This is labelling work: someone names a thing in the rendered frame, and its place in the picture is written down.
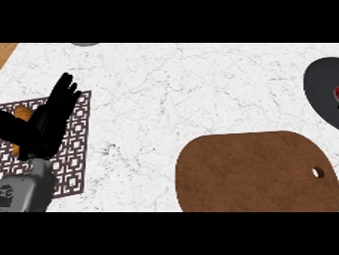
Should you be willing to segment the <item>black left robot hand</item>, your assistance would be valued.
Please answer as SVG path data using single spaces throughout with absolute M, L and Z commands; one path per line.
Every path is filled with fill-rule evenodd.
M 19 146 L 19 160 L 51 159 L 58 153 L 80 94 L 73 76 L 64 73 L 27 121 L 0 110 L 0 138 Z

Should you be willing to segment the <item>dark grey pan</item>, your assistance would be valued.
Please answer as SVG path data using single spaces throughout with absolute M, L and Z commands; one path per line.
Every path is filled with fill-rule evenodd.
M 339 87 L 339 58 L 321 58 L 309 64 L 305 70 L 303 91 L 320 117 L 339 129 L 336 87 Z

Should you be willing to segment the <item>brown wooden cutting board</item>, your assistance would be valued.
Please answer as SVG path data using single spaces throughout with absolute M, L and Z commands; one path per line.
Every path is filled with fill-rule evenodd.
M 339 211 L 331 163 L 292 131 L 195 138 L 178 156 L 175 190 L 185 212 Z

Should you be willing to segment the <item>orange vegetable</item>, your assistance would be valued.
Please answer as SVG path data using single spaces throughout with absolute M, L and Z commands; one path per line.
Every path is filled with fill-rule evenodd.
M 34 111 L 25 107 L 25 106 L 18 106 L 15 108 L 15 117 L 24 120 L 25 122 L 30 120 L 30 117 L 33 115 Z M 19 154 L 19 145 L 12 144 L 12 154 L 18 155 Z

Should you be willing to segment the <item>brown patterned placemat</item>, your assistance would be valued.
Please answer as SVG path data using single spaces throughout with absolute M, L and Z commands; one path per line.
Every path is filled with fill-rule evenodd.
M 82 92 L 68 120 L 61 148 L 51 158 L 56 176 L 55 198 L 80 194 L 85 190 L 90 101 L 92 92 Z M 11 143 L 0 139 L 0 179 L 6 175 L 31 171 L 33 165 L 18 160 Z

